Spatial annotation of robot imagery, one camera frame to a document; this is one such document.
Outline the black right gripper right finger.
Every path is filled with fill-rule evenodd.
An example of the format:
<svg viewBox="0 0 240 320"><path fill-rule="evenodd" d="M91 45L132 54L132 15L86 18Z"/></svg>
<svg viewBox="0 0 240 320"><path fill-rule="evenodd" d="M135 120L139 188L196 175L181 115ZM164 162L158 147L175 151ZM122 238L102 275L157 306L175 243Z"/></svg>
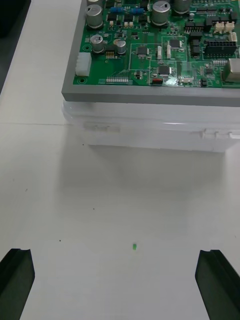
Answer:
<svg viewBox="0 0 240 320"><path fill-rule="evenodd" d="M195 280L210 320L240 319L240 276L220 250L199 252Z"/></svg>

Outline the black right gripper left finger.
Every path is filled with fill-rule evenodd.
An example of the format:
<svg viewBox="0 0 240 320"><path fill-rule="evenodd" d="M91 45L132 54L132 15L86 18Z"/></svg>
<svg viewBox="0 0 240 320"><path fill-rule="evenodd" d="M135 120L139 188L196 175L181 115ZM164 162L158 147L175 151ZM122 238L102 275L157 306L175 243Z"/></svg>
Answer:
<svg viewBox="0 0 240 320"><path fill-rule="evenodd" d="M12 248L0 261L0 319L19 320L35 280L32 253Z"/></svg>

